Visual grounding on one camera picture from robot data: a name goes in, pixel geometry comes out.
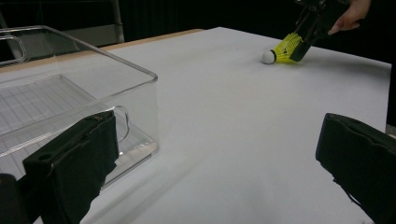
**clear plastic bin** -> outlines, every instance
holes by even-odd
[[[114,110],[115,181],[158,150],[157,76],[46,26],[0,30],[0,172],[89,115]]]

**white tabletop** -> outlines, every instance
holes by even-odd
[[[385,130],[390,65],[216,28],[111,52],[158,74],[160,151],[102,191],[84,223],[370,223],[315,159],[328,112]]]

